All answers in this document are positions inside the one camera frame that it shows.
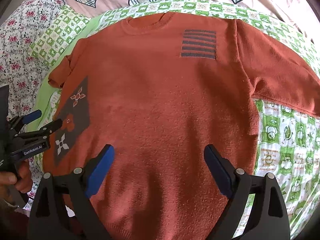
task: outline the ribbed neckline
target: ribbed neckline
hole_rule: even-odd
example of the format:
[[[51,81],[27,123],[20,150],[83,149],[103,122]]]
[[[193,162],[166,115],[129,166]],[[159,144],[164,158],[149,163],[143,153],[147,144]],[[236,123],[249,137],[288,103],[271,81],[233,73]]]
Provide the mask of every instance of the ribbed neckline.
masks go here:
[[[124,31],[131,35],[148,33],[152,30],[159,29],[162,26],[166,25],[171,20],[173,15],[174,15],[174,12],[167,12],[161,17],[159,21],[144,27],[131,26],[129,21],[132,20],[133,18],[128,17],[127,19],[124,19],[123,21],[121,21],[121,25]]]

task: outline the dark red sleeve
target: dark red sleeve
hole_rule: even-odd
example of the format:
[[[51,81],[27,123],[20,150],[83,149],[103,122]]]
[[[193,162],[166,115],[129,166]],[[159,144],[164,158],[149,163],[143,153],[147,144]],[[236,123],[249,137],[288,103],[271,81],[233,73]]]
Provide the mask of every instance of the dark red sleeve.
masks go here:
[[[54,88],[62,88],[63,84],[67,80],[67,77],[70,75],[74,67],[76,66],[76,62],[78,61],[79,56],[85,49],[86,39],[80,39],[72,53],[68,56],[65,56],[61,63],[50,73],[48,78],[48,83],[50,86]]]
[[[240,61],[251,97],[320,116],[320,80],[296,52],[247,23],[237,22]]]

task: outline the bed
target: bed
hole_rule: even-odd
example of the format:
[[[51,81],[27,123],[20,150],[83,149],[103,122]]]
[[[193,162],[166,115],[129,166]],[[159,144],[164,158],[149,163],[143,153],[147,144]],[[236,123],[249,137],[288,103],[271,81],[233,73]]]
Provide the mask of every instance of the bed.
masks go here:
[[[0,83],[12,84],[10,116],[26,114],[31,109],[41,109],[43,112],[42,118],[32,123],[28,130],[37,129],[51,121],[59,104],[60,91],[47,84],[50,70],[71,53],[78,39],[93,35],[128,16],[179,11],[209,17],[239,18],[296,51],[320,77],[319,54],[305,33],[300,33],[297,27],[275,17],[244,6],[209,0],[153,1],[108,10],[90,18],[77,14],[64,4],[65,0],[26,0],[0,28],[3,44],[0,52]],[[65,20],[66,15],[81,19],[84,23],[81,31],[59,53],[42,57],[39,48],[36,48],[43,33],[50,28],[55,29],[50,25],[54,26],[57,20]],[[320,119],[263,100],[256,100],[256,106],[260,112],[260,131],[254,173],[264,176],[272,172],[276,175],[286,202],[291,235],[295,238],[308,223],[319,202]],[[42,176],[41,156],[32,158],[30,164],[34,186],[29,193],[31,199],[27,209],[31,208]],[[248,199],[236,235],[244,230],[252,203],[253,196]]]

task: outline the green checkered fabric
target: green checkered fabric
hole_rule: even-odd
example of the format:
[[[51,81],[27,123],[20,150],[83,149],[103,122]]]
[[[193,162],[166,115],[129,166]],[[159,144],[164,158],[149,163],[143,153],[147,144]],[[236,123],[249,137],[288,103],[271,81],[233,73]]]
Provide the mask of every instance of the green checkered fabric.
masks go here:
[[[49,28],[30,45],[28,54],[53,65],[89,21],[90,18],[64,5]]]

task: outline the fingernail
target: fingernail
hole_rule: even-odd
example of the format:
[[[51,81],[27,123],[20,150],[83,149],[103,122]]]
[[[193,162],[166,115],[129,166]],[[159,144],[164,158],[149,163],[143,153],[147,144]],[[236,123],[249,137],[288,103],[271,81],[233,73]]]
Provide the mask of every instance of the fingernail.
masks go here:
[[[10,175],[8,179],[10,183],[15,183],[17,181],[16,176],[14,175]]]

